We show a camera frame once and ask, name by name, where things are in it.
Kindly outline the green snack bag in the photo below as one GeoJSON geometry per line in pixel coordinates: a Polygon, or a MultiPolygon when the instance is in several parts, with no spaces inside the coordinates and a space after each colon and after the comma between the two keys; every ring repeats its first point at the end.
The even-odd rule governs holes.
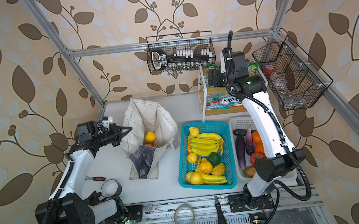
{"type": "Polygon", "coordinates": [[[259,73],[259,63],[258,62],[248,62],[247,64],[247,68],[248,68],[248,74],[250,76],[252,75],[256,75],[259,73]]]}
{"type": "Polygon", "coordinates": [[[204,68],[205,82],[210,87],[224,87],[225,74],[221,72],[221,67],[216,64],[208,63],[204,68]]]}

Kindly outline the cream canvas tote bag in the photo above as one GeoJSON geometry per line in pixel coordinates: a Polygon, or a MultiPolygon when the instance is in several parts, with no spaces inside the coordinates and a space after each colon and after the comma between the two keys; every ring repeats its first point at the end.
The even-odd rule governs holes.
{"type": "Polygon", "coordinates": [[[132,163],[130,180],[158,179],[159,161],[166,149],[168,146],[177,148],[178,127],[173,117],[158,102],[132,98],[123,125],[132,127],[120,145],[132,163]],[[144,136],[150,131],[156,135],[154,148],[144,145],[144,136]]]}

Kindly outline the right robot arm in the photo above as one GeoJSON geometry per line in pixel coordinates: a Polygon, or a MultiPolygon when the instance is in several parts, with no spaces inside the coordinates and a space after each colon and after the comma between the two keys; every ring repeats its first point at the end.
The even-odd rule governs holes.
{"type": "Polygon", "coordinates": [[[245,63],[240,64],[233,55],[231,42],[233,32],[229,31],[227,47],[222,54],[222,85],[228,94],[236,97],[250,114],[264,146],[265,156],[254,162],[256,174],[244,186],[243,197],[249,208],[256,208],[261,199],[279,186],[300,201],[311,198],[311,185],[300,163],[306,158],[301,149],[296,149],[288,139],[277,119],[261,76],[250,75],[245,63]],[[279,180],[296,169],[305,184],[305,194],[300,195],[279,180]]]}

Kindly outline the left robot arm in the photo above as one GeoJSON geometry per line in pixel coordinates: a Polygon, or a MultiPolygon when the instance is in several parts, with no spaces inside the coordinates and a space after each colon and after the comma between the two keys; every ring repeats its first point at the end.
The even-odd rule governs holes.
{"type": "Polygon", "coordinates": [[[77,125],[77,137],[65,155],[68,164],[49,200],[38,205],[38,224],[102,224],[107,219],[124,221],[128,211],[119,197],[98,199],[94,192],[83,199],[86,177],[98,150],[104,146],[120,145],[131,127],[89,121],[77,125]]]}

